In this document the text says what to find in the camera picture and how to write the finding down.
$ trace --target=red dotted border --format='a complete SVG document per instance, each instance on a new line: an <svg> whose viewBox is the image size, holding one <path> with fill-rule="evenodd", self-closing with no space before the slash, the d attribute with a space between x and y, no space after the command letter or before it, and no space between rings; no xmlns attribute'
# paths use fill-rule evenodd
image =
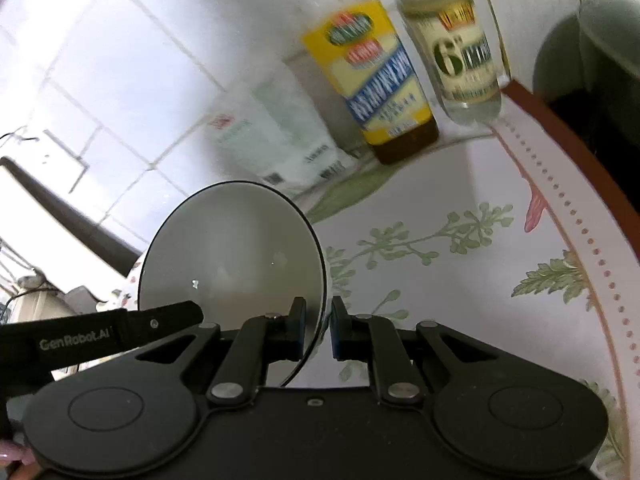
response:
<svg viewBox="0 0 640 480"><path fill-rule="evenodd" d="M516 130L515 130L515 128L513 126L508 124L508 127L509 127L509 130L511 131L511 133L515 133ZM542 172L542 174L547 176L549 170L547 168L543 167L543 163L542 163L541 160L538 160L538 155L536 153L531 153L532 149L531 149L530 146L527 146L526 141L522 139L522 135L521 134L515 134L515 137L516 137L516 139L518 139L520 141L520 145L524 147L524 149L525 149L524 151L526 153L530 153L531 160L535 160L536 161L536 167L537 168L541 168L540 171ZM546 180L548 182L553 182L554 181L554 177L552 175L548 175L546 177ZM557 182L555 184L553 184L553 189L554 189L554 191L558 192L558 198L565 198L566 193L560 189L560 185ZM571 207L571 201L570 200L565 200L562 204L564 205L564 207L567 207L567 208ZM569 215L577 216L578 215L578 211L576 209L572 208L572 209L569 210ZM584 221L580 217L578 217L576 219L576 221L575 221L575 224L580 226L580 225L584 224ZM583 227L583 229L580 232L581 232L581 234L583 236L589 235L589 229L586 228L586 227ZM595 244L594 238L588 237L587 238L587 244L594 245ZM607 265L607 261L600 257L600 253L601 252L602 251L597 247L591 251L591 253L594 256L598 256L598 261L597 261L598 266L599 267L605 267ZM611 271L610 270L604 270L603 276L605 278L611 278L611 281L609 282L609 288L610 288L610 290L616 290L616 282L614 282L613 279L612 279ZM620 301L622 299L622 297L620 296L619 293L614 292L613 295L612 295L612 299L613 299L613 301L618 302L618 301ZM621 320L622 321L622 325L627 327L631 323L631 320L628 317L626 317L626 315L625 315L626 307L624 305L619 306L618 307L618 312L622 316L622 320ZM631 339L631 338L633 338L634 333L633 333L632 330L627 330L625 335L626 335L626 337ZM629 345L629 349L632 352L635 353L638 350L638 345L635 342L632 342ZM636 375L640 377L640 354L633 355L632 361L633 361L633 363L635 365L638 366L638 368L636 369Z"/></svg>

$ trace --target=brown table edge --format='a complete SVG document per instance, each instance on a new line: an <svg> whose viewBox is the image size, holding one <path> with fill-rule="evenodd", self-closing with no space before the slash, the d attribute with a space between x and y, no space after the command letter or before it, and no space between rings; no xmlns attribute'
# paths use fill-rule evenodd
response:
<svg viewBox="0 0 640 480"><path fill-rule="evenodd" d="M538 97L517 81L509 83L502 92L527 114L535 118L548 135L558 143L590 182L616 219L620 230L640 261L640 216L626 199L618 184L605 170L578 136L556 116Z"/></svg>

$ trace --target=clear liquid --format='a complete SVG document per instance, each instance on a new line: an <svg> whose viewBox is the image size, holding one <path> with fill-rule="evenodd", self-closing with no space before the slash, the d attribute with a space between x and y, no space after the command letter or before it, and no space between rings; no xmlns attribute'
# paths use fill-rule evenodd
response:
<svg viewBox="0 0 640 480"><path fill-rule="evenodd" d="M447 115L457 124L469 126L475 123L487 123L494 120L500 114L502 107L502 95L497 91L488 99L483 101L455 101L442 95L440 88L442 80L438 69L431 56L431 47L426 44L423 34L420 31L419 23L426 18L433 16L435 12L443 9L448 4L460 0L402 0L400 1L400 11L404 17L409 35L414 40L415 46L425 63L433 87L438 92L440 103Z"/></svg>

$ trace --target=black rim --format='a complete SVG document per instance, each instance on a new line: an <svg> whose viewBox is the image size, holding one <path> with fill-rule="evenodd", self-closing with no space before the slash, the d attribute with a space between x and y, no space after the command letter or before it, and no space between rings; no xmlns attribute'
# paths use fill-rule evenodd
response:
<svg viewBox="0 0 640 480"><path fill-rule="evenodd" d="M193 195L191 195L190 197L188 197L185 200L183 200L180 203L180 205L178 207L176 207L171 212L171 214L166 218L166 220L164 222L162 222L162 225L160 226L158 231L156 231L156 234L154 235L154 238L151 240L151 243L149 244L149 247L146 250L146 256L148 256L149 251L151 250L151 247L153 247L153 244L155 243L156 238L158 238L158 234L160 233L162 228L171 219L171 217L174 215L174 213L176 211L178 211L178 209L180 209L183 205L185 205L192 198L198 196L200 193L208 191L209 189L212 189L212 188L217 187L217 186L224 186L225 184L250 184L251 186L263 187L264 189L267 189L268 191L271 191L272 193L276 194L280 198L284 199L298 213L298 215L300 215L300 218L302 218L302 220L306 224L306 227L309 230L309 232L311 233L311 236L312 236L312 238L313 238L313 240L314 240L314 242L316 244L316 248L318 249L318 257L320 258L320 267L322 269L322 303L320 305L320 311L318 312L318 321L316 322L316 328L314 330L314 335L311 338L311 343L309 343L309 346L305 349L305 352L302 355L302 359L300 359L300 361L297 362L297 364L294 366L294 368L293 368L292 372L289 374L289 376L287 376L287 378L284 381L282 381L282 383L280 384L280 386L287 386L287 384L289 384L296 377L296 375L299 373L299 371L302 370L302 367L308 361L309 356L311 355L311 352L316 347L316 344L318 344L318 340L320 339L320 336L321 336L321 333L322 333L322 324L323 324L323 321L324 321L324 315L326 313L326 302L327 302L327 295L328 295L328 291L327 291L328 279L327 279L327 273L326 273L326 264L324 262L324 253L322 252L322 246L320 245L320 241L318 240L318 236L316 235L316 232L314 231L314 229L311 227L311 224L310 224L309 220L306 218L305 214L300 210L300 208L289 197L287 197L286 195L282 194L277 189L273 189L273 187L265 186L264 184L261 184L260 182L252 182L251 180L225 180L224 182L218 182L216 184L211 184L211 186L204 187L201 190L199 190L198 192L196 192ZM142 280L143 280L144 275L145 275L146 261L147 261L147 257L145 257L145 261L142 263L142 267L140 269L140 282L138 283L138 310L140 310L140 293L142 292Z"/></svg>

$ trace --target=metal screw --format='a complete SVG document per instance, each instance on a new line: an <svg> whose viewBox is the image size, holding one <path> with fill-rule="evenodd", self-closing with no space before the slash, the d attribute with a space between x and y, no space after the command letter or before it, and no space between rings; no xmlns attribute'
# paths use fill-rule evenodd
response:
<svg viewBox="0 0 640 480"><path fill-rule="evenodd" d="M420 388L412 383L394 383L389 386L388 392L396 399L413 399L420 393Z"/></svg>
<svg viewBox="0 0 640 480"><path fill-rule="evenodd" d="M211 395L219 399L235 399L244 389L238 383L218 383L211 389Z"/></svg>

